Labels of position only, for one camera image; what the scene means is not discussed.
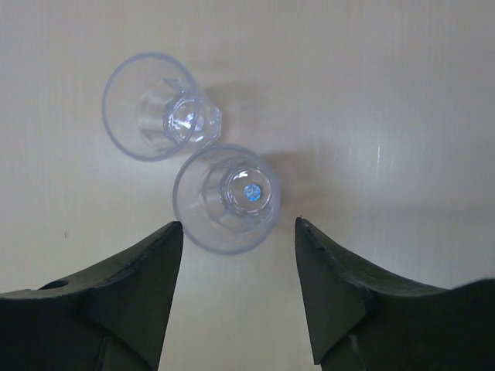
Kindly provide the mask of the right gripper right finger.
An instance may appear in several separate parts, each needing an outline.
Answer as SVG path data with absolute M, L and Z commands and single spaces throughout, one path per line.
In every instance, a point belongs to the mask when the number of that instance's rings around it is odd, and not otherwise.
M 492 370 L 494 281 L 437 288 L 391 273 L 295 221 L 314 363 L 323 370 Z

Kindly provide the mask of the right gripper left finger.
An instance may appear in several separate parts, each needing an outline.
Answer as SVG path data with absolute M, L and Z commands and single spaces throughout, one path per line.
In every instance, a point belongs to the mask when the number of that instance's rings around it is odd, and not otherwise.
M 183 254 L 174 221 L 37 290 L 1 295 L 3 370 L 157 370 Z

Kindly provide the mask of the clear glass far right corner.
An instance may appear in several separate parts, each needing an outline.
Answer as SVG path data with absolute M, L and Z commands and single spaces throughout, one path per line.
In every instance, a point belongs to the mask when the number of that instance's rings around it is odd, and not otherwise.
M 180 168 L 172 189 L 175 217 L 198 247 L 243 254 L 274 229 L 281 187 L 271 166 L 240 145 L 208 146 Z

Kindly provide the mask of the clear glass right middle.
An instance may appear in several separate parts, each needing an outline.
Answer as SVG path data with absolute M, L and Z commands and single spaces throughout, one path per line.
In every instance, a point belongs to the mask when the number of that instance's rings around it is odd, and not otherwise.
M 221 134 L 220 108 L 180 61 L 158 52 L 136 54 L 115 69 L 101 115 L 115 147 L 141 162 L 199 151 Z

